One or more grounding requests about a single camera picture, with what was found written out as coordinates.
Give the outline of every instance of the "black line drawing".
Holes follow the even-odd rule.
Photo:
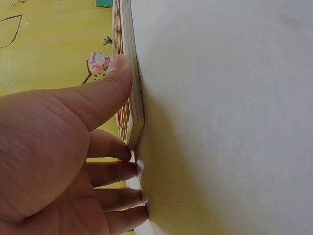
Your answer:
[[[103,40],[102,45],[104,46],[107,44],[111,45],[112,43],[113,43],[113,40],[109,36],[107,36],[107,38]]]
[[[25,3],[25,2],[26,2],[26,0],[19,0],[17,3],[13,4],[13,6],[15,6],[18,3]]]
[[[17,27],[17,29],[16,29],[16,32],[15,32],[15,35],[14,35],[12,41],[11,41],[8,45],[5,45],[5,46],[0,47],[0,49],[10,46],[10,45],[15,41],[15,39],[16,39],[18,33],[19,33],[20,26],[21,26],[22,14],[17,15],[17,16],[11,16],[11,17],[5,18],[5,19],[3,19],[3,20],[0,20],[0,23],[1,23],[1,22],[3,22],[3,21],[8,21],[8,20],[10,20],[10,19],[14,19],[14,18],[17,18],[17,17],[20,18],[20,21],[19,21],[19,25],[18,25],[18,27]]]
[[[88,76],[87,78],[84,80],[83,84],[85,84],[86,82],[88,82],[89,78],[92,76],[92,72],[89,69],[89,65],[88,65],[88,60],[86,61],[87,64],[87,69],[88,69]]]

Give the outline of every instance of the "white surface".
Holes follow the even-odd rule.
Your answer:
[[[313,234],[313,1],[131,2],[155,233]]]

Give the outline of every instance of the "fingernail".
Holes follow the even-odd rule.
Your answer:
[[[116,70],[123,69],[128,64],[128,60],[126,55],[118,55],[114,58],[114,60],[110,63],[107,72],[112,72]]]

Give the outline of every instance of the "drawing on wall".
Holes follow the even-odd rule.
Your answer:
[[[18,0],[18,2],[16,2],[15,4],[13,4],[13,6],[15,6],[16,4],[19,4],[19,3],[25,3],[26,0]]]
[[[112,61],[112,55],[105,55],[102,52],[93,52],[87,62],[88,76],[83,82],[85,84],[93,76],[93,80],[97,80],[106,74],[106,71]]]
[[[112,43],[113,43],[113,40],[109,36],[107,36],[107,38],[103,40],[102,45],[104,46],[107,44],[111,45]]]
[[[22,14],[0,20],[0,49],[10,46],[16,39],[21,26]]]

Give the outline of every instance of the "finger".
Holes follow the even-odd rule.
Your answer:
[[[89,158],[113,157],[129,161],[131,156],[127,145],[118,137],[98,129],[90,133]]]
[[[119,235],[138,227],[148,219],[148,211],[144,206],[135,207],[126,211],[112,211],[104,213],[110,235]]]
[[[124,208],[131,208],[142,203],[141,191],[131,188],[123,189],[95,189],[96,197],[102,211],[110,212]]]
[[[111,118],[130,96],[132,70],[126,56],[117,56],[108,71],[98,81],[54,91],[89,131]]]
[[[94,188],[129,180],[137,176],[136,164],[131,162],[92,163],[87,162],[86,168]]]

